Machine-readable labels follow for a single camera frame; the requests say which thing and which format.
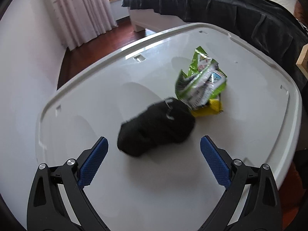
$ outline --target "white wall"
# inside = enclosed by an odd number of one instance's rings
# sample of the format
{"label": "white wall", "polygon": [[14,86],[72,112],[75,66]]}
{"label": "white wall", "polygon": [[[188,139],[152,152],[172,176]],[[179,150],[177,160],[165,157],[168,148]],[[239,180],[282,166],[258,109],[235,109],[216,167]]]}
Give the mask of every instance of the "white wall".
{"label": "white wall", "polygon": [[43,0],[13,0],[0,21],[0,192],[24,227],[36,118],[56,91],[64,53]]}
{"label": "white wall", "polygon": [[115,20],[129,16],[128,8],[122,7],[122,0],[111,1],[110,6]]}

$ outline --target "white plastic lid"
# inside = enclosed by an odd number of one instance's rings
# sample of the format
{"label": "white plastic lid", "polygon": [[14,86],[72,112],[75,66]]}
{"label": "white plastic lid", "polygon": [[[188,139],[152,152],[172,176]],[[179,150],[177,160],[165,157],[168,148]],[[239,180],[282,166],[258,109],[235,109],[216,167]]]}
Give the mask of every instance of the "white plastic lid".
{"label": "white plastic lid", "polygon": [[[180,145],[141,158],[120,152],[116,142],[121,123],[152,103],[175,97],[178,74],[188,70],[198,46],[228,77],[224,111],[198,118]],[[36,151],[39,163],[58,166],[106,137],[108,154],[84,191],[111,231],[193,231],[224,192],[201,154],[201,137],[209,135],[246,165],[268,163],[280,187],[300,119],[298,88],[277,63],[226,30],[195,23],[123,47],[65,84],[39,115]],[[232,221],[246,196],[247,191]]]}

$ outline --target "white curtain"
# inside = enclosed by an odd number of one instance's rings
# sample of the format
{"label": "white curtain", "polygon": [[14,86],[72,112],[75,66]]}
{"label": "white curtain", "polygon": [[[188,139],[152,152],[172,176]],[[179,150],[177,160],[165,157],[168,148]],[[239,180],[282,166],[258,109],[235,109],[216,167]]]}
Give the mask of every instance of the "white curtain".
{"label": "white curtain", "polygon": [[116,27],[109,0],[45,0],[70,50]]}

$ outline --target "red object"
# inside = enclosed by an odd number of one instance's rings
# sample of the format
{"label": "red object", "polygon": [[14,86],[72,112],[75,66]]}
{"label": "red object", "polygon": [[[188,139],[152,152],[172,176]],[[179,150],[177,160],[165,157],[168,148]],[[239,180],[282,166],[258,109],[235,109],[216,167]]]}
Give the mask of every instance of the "red object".
{"label": "red object", "polygon": [[291,164],[283,184],[279,190],[279,197],[282,208],[282,228],[285,229],[295,218],[301,199],[305,193],[301,177]]}

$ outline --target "crumpled plastic wrapper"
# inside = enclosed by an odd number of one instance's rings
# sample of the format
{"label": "crumpled plastic wrapper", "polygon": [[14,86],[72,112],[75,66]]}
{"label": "crumpled plastic wrapper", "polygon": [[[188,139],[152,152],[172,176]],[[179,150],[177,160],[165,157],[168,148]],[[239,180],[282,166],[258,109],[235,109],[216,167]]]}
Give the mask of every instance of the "crumpled plastic wrapper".
{"label": "crumpled plastic wrapper", "polygon": [[219,69],[218,62],[199,46],[186,74],[181,70],[175,85],[175,94],[194,116],[214,115],[222,111],[221,92],[227,76]]}

